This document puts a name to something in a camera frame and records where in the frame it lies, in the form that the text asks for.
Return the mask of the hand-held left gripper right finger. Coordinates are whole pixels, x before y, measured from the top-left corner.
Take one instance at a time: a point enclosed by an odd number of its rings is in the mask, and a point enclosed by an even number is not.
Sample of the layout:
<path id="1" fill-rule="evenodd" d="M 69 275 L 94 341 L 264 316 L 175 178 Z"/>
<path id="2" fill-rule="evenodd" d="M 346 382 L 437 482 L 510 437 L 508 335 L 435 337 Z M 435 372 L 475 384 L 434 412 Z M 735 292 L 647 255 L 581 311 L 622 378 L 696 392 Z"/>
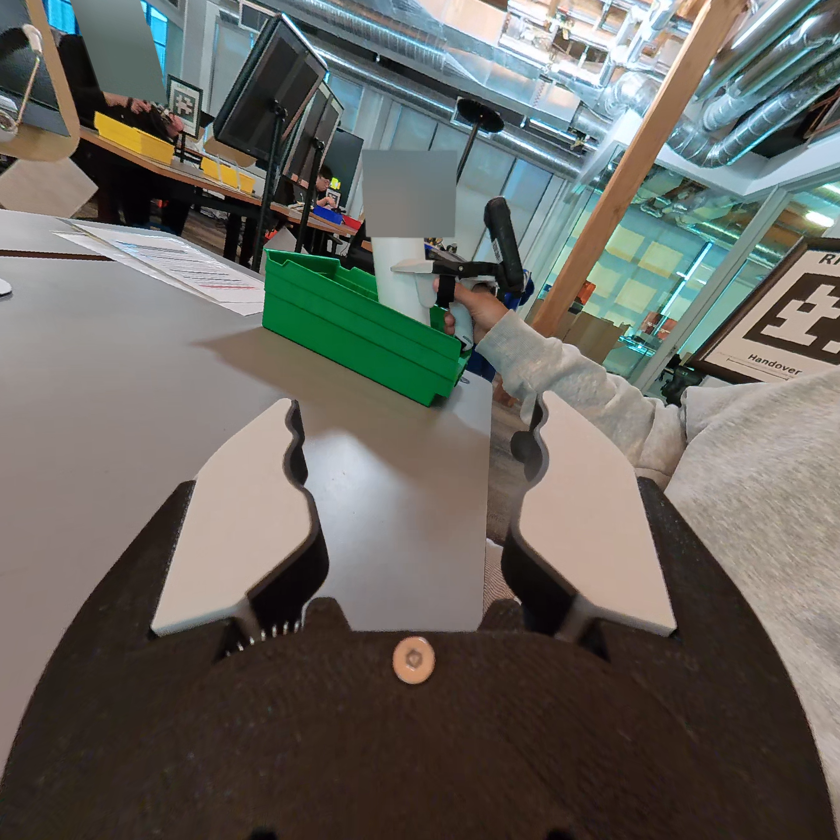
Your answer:
<path id="1" fill-rule="evenodd" d="M 676 618 L 627 457 L 552 392 L 518 446 L 528 484 L 501 570 L 527 626 L 570 643 L 597 621 L 670 636 Z"/>

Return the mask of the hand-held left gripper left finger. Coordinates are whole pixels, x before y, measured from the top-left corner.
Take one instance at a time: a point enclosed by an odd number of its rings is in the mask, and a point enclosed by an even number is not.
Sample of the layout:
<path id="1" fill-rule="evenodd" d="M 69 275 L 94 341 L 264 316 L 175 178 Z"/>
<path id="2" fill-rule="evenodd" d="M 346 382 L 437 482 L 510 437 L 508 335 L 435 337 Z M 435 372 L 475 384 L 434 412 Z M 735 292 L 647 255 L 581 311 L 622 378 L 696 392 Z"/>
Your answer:
<path id="1" fill-rule="evenodd" d="M 150 629 L 231 620 L 246 641 L 302 626 L 329 555 L 306 487 L 298 401 L 281 398 L 196 474 Z"/>

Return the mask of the white water bottle black lid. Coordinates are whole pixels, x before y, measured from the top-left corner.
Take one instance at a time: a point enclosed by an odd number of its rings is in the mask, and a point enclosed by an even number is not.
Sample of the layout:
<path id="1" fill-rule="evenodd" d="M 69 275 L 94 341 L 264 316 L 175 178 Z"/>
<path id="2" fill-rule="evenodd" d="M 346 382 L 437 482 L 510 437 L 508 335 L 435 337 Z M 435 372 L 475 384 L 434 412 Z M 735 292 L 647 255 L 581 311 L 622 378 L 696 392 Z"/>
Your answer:
<path id="1" fill-rule="evenodd" d="M 431 326 L 430 312 L 437 299 L 435 274 L 392 272 L 392 266 L 402 259 L 427 259 L 424 239 L 373 237 L 371 244 L 379 302 L 415 321 Z"/>

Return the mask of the green plastic bin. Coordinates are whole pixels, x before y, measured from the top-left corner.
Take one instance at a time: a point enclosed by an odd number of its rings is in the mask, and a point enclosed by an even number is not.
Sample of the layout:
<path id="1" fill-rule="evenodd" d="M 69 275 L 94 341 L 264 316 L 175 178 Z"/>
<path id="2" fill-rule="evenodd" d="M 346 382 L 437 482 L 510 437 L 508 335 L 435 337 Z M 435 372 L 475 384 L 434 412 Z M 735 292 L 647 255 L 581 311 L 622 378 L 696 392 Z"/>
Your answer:
<path id="1" fill-rule="evenodd" d="M 264 257 L 265 329 L 423 406 L 455 389 L 471 352 L 380 303 L 371 274 L 327 256 Z"/>

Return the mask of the person's right forearm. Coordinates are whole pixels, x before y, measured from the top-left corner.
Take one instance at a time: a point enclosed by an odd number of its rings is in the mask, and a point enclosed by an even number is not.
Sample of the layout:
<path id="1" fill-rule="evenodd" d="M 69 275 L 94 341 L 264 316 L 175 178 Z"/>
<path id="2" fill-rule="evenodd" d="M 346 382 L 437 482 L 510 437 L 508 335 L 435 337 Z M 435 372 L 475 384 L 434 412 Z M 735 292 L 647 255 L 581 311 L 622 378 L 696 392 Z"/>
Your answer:
<path id="1" fill-rule="evenodd" d="M 537 397 L 552 392 L 609 438 L 639 476 L 667 487 L 686 448 L 680 409 L 645 396 L 575 346 L 544 338 L 513 311 L 504 311 L 477 349 L 520 402 L 524 423 Z"/>

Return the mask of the person's right hand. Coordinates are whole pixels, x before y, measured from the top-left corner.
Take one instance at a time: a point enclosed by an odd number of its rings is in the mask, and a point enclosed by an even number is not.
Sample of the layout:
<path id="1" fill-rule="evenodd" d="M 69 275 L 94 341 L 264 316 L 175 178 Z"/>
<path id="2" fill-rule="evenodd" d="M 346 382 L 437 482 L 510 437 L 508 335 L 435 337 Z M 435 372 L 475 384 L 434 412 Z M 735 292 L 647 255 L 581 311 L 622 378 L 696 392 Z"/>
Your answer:
<path id="1" fill-rule="evenodd" d="M 444 332 L 460 340 L 467 336 L 469 321 L 472 345 L 480 343 L 499 321 L 508 314 L 504 302 L 498 300 L 487 285 L 472 288 L 455 284 L 454 301 L 444 315 Z"/>

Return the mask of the striped grey cloth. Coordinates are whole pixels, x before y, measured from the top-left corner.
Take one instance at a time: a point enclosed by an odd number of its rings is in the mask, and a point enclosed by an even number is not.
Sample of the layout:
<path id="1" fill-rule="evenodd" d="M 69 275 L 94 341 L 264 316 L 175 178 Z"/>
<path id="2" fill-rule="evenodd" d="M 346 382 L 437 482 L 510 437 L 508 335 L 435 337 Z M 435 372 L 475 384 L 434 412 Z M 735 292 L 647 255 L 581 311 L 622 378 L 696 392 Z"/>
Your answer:
<path id="1" fill-rule="evenodd" d="M 486 614 L 497 601 L 521 602 L 506 582 L 501 570 L 502 546 L 491 539 L 485 542 L 485 566 L 482 595 L 482 613 Z"/>

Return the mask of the wooden table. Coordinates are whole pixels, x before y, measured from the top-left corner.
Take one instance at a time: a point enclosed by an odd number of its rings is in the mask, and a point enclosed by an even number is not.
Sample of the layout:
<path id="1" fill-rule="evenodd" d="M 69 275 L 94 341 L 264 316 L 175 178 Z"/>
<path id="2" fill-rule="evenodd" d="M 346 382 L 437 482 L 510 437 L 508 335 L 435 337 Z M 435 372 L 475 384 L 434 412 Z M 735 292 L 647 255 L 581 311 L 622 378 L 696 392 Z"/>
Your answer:
<path id="1" fill-rule="evenodd" d="M 291 243 L 294 244 L 301 227 L 303 204 L 287 206 L 273 203 L 270 210 L 277 217 L 279 228 L 290 230 Z M 343 225 L 330 224 L 316 216 L 310 209 L 307 217 L 307 233 L 303 235 L 301 249 L 313 255 L 344 257 L 357 232 Z"/>
<path id="2" fill-rule="evenodd" d="M 118 143 L 103 138 L 96 130 L 82 127 L 80 140 L 92 144 L 102 151 L 109 152 L 121 161 L 138 165 L 147 172 L 153 173 L 170 182 L 179 182 L 192 188 L 195 202 L 201 207 L 213 207 L 229 213 L 231 217 L 247 218 L 238 224 L 227 222 L 224 257 L 229 261 L 237 259 L 241 266 L 252 270 L 259 269 L 260 257 L 254 256 L 257 244 L 258 221 L 261 197 L 254 192 L 244 192 L 237 187 L 208 177 L 200 167 L 195 167 L 174 159 L 166 164 L 148 156 L 137 154 Z"/>

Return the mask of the brown cardboard box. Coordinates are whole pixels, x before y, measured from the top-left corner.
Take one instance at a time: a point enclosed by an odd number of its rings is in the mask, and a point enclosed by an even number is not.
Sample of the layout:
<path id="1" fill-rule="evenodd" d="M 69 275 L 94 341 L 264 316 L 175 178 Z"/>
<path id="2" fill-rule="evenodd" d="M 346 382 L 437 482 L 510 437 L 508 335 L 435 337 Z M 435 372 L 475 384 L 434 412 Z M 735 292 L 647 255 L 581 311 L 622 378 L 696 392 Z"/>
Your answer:
<path id="1" fill-rule="evenodd" d="M 562 341 L 576 347 L 589 360 L 603 364 L 630 327 L 629 323 L 616 324 L 582 311 L 576 315 Z"/>

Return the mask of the black floor lamp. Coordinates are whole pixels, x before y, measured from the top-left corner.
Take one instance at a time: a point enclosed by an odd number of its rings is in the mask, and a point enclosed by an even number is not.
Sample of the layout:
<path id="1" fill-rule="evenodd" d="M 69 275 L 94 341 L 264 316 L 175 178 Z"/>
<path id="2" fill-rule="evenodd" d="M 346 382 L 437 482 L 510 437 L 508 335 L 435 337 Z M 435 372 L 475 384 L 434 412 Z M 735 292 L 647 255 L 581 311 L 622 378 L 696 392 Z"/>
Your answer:
<path id="1" fill-rule="evenodd" d="M 498 111 L 473 98 L 459 98 L 456 102 L 455 115 L 469 125 L 469 135 L 456 170 L 456 183 L 458 184 L 478 134 L 499 134 L 505 129 L 505 122 Z"/>

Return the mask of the yellow plastic bin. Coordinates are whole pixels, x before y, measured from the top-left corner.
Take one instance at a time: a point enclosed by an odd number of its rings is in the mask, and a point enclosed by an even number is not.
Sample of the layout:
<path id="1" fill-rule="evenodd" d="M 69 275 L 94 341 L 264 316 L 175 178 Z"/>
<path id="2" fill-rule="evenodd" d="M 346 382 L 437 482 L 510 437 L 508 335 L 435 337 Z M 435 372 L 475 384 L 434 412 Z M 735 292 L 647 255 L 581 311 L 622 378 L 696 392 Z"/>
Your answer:
<path id="1" fill-rule="evenodd" d="M 203 156 L 201 171 L 206 178 L 215 183 L 234 188 L 239 192 L 252 195 L 255 191 L 256 179 L 236 164 L 230 165 L 211 156 Z"/>
<path id="2" fill-rule="evenodd" d="M 163 165 L 172 163 L 175 150 L 168 140 L 162 140 L 101 112 L 94 113 L 93 123 L 102 139 Z"/>

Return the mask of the printed paper sheet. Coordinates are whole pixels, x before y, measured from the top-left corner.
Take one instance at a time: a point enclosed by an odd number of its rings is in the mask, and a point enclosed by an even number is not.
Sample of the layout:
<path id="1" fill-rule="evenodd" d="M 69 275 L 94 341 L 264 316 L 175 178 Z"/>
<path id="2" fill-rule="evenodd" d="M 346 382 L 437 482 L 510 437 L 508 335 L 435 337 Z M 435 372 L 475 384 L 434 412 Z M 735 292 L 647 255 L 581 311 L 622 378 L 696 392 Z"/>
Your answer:
<path id="1" fill-rule="evenodd" d="M 256 316 L 264 310 L 262 279 L 182 238 L 80 222 L 71 222 L 70 228 L 71 232 L 56 231 L 56 235 L 241 316 Z"/>

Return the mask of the large black framed marker sign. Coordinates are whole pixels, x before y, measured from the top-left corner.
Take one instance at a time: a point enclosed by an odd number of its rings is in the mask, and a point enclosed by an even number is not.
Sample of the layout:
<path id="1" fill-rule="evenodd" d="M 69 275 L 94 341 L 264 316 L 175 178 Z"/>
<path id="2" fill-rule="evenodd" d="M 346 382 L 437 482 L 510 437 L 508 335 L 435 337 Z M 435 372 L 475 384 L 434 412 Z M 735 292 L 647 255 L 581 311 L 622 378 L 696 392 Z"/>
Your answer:
<path id="1" fill-rule="evenodd" d="M 838 237 L 801 238 L 689 362 L 729 384 L 788 382 L 838 365 Z"/>

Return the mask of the white sign board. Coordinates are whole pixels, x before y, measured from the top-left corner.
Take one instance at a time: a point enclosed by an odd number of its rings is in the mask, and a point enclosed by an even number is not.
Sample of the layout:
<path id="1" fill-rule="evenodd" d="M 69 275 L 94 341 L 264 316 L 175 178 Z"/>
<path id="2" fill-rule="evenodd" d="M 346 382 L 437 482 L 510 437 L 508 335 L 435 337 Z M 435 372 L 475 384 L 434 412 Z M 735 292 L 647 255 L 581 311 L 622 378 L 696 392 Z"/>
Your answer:
<path id="1" fill-rule="evenodd" d="M 1 175 L 1 208 L 72 217 L 97 192 L 97 184 L 69 157 L 12 163 Z"/>

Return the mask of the metal air duct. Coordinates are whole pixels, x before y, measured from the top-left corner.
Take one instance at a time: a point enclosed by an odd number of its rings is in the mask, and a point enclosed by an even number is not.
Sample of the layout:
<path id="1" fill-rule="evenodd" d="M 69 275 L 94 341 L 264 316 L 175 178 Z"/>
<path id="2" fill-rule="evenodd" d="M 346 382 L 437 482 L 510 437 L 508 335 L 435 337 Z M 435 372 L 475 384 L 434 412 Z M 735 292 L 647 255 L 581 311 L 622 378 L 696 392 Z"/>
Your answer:
<path id="1" fill-rule="evenodd" d="M 838 85 L 839 2 L 768 2 L 703 77 L 694 119 L 667 147 L 703 168 L 729 165 Z"/>

